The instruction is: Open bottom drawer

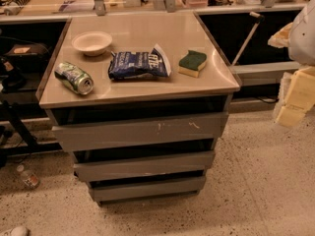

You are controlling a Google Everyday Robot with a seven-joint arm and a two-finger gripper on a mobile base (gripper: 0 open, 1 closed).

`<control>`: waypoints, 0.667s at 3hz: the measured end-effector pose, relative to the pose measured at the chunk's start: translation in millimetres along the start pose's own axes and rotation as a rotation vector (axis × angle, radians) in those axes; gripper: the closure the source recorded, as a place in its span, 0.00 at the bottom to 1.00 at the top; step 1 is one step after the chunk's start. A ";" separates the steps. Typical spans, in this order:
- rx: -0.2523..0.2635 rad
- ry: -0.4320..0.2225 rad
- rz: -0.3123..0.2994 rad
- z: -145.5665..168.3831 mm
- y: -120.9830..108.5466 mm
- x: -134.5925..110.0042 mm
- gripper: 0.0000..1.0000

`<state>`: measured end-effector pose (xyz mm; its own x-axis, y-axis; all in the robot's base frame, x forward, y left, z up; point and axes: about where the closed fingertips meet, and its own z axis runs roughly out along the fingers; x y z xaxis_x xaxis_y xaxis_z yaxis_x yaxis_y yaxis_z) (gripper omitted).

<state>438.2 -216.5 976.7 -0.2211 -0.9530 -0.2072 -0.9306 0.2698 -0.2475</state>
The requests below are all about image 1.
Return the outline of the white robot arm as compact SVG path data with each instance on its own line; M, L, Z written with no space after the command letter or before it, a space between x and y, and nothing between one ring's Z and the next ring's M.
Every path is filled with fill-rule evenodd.
M288 48L288 56L301 67L293 74L284 73L275 107L275 121L293 127L315 105L315 0L270 37L268 44Z

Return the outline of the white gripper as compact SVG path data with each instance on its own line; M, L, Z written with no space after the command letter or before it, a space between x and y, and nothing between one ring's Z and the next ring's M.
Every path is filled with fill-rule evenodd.
M289 47L292 23L273 34L268 44L275 48ZM275 122L284 127L297 125L315 105L315 67L303 67L293 74L285 72L281 79L279 101L275 106Z

